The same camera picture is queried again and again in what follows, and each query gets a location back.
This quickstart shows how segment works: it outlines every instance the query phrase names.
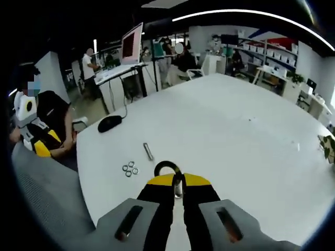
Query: gray chair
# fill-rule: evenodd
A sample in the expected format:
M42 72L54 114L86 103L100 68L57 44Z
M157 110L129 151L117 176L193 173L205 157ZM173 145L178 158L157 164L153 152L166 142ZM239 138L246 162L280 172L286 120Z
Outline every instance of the gray chair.
M18 184L42 227L60 246L95 230L78 173L17 143L12 162Z

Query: desk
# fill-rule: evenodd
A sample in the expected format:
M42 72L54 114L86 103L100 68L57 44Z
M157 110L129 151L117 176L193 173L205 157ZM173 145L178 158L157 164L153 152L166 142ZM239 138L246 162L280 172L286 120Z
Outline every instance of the desk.
M277 93L277 94L279 94L281 97L285 98L286 100L292 102L293 104L297 104L297 100L298 100L298 97L299 97L300 91L301 91L301 85L295 84L291 80L279 75L277 73L277 71L273 72L270 69L265 68L265 67L258 67L257 70L258 71L257 71L257 74L256 74L255 79L253 81L253 84L259 85L262 81L266 81L268 84L272 85L273 87L277 86L277 85L263 79L263 74L264 73L271 74L272 76L275 76L275 77L281 79L284 82L282 92Z
M311 99L308 113L311 114L315 119L319 120L325 127L327 127L331 121L332 112L329 110L325 102L322 102L313 94L306 93L303 90L301 91L307 94Z
M143 97L156 93L155 79L154 79L154 68L153 62L140 63L140 66L135 72L139 75L139 82L141 84L141 90ZM127 65L121 65L119 68L114 68L109 71L100 72L95 77L95 83L99 86L99 89L103 95L103 101L106 105L108 113L114 112L115 109L120 109L124 106L124 89L122 82L119 77L125 78L134 74L134 69L129 68ZM158 82L158 90L161 90L161 79L156 65L156 74Z
M254 216L278 241L303 244L335 198L335 177L317 137L330 132L280 96L227 75L197 78L130 104L122 124L106 133L97 126L77 140L80 184L95 225L136 198L163 160L208 179L222 200ZM125 176L129 161L139 175ZM182 215L178 201L166 250L190 250Z

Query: cable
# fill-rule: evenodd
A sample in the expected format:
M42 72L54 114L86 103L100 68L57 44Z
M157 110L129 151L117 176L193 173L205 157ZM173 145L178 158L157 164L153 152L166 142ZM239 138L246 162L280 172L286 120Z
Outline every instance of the cable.
M151 81L152 81L152 82L153 82L153 84L156 86L156 82L155 82L155 81L152 79L152 77L151 77L151 75L150 75L150 73L149 73L149 71L148 71L147 67L148 67L148 65L146 64L144 68L146 68L146 70L147 70L147 72L148 72L148 75L149 75L149 77L150 77Z
M119 77L121 82L122 82L122 85L124 86L124 80ZM128 109L127 109L127 105L126 105L126 93L124 92L124 106L125 106L125 109L126 109L126 115L124 117L122 117L122 119L124 119L127 115L128 115Z
M114 104L114 93L111 89L111 86L110 86L110 81L108 81L108 84L109 84L109 94L110 94L110 99L111 99L111 105L113 106L113 110L115 111L115 104Z

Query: computer monitor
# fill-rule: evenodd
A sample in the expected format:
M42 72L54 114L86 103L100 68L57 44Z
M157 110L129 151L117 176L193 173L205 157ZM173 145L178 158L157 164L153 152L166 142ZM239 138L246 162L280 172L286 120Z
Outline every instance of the computer monitor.
M142 29L143 23L140 23L122 37L121 64L138 64L140 62Z

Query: cabinet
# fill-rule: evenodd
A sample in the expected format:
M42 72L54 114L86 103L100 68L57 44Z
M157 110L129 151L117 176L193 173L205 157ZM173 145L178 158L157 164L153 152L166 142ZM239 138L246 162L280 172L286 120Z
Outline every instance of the cabinet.
M294 84L292 81L287 81L284 86L282 97L294 104L297 104L300 92L301 85Z

